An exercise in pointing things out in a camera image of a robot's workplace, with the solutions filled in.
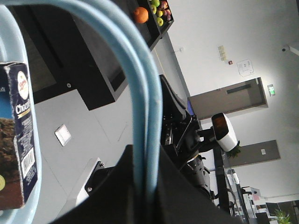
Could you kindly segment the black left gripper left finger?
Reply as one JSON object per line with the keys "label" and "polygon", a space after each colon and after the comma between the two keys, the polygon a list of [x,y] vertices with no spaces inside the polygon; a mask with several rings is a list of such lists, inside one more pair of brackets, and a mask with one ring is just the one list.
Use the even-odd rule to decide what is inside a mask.
{"label": "black left gripper left finger", "polygon": [[136,224],[133,146],[127,145],[116,166],[93,194],[53,224]]}

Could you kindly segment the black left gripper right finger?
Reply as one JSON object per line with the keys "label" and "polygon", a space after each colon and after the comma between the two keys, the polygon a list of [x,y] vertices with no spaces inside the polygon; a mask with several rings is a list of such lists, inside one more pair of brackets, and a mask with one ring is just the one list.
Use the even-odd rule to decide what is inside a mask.
{"label": "black left gripper right finger", "polygon": [[154,223],[239,224],[240,221],[197,191],[160,147]]}

